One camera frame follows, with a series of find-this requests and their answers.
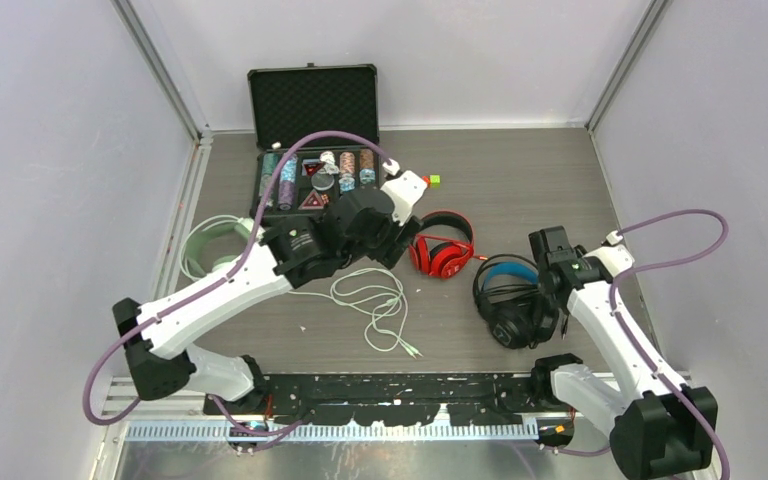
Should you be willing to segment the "black blue headphones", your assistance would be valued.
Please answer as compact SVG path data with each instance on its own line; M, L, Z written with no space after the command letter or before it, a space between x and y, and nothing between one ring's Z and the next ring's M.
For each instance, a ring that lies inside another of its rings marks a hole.
M473 277L472 297L491 336L508 349L549 341L560 320L539 289L537 264L522 255L487 257Z

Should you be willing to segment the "red headphones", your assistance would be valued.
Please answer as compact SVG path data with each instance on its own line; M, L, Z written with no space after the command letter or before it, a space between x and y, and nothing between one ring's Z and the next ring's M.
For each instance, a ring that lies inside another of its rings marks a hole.
M476 252L473 226L460 213L437 210L426 214L421 222L420 231L408 249L411 263L418 272L429 277L449 279L462 271L471 260L488 259ZM426 230L438 226L453 228L464 239L425 234Z

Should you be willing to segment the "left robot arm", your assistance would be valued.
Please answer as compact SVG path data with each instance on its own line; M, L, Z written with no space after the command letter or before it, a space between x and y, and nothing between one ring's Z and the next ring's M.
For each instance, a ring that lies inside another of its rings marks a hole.
M393 267L421 225L412 214L426 185L407 177L349 192L315 217L286 218L253 236L235 263L160 300L114 306L130 375L142 401L188 389L258 412L267 389L256 362L195 346L224 321L369 258Z

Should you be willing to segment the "mint green headphones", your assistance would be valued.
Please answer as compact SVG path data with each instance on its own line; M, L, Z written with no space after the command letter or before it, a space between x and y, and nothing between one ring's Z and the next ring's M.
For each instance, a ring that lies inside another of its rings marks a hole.
M231 248L247 243L253 225L252 218L220 214L192 227L178 251L181 274L197 281L233 263L238 253Z

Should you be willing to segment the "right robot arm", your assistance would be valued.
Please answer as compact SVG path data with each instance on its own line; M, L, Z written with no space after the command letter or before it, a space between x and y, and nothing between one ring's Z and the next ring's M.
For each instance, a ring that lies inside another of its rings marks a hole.
M628 479L708 468L717 401L709 389L689 386L633 320L617 285L634 258L619 237L586 251L556 226L530 233L529 243L543 298L583 326L615 381L607 384L573 355L542 359L535 365L547 373L530 385L534 403L549 411L566 403L583 413Z

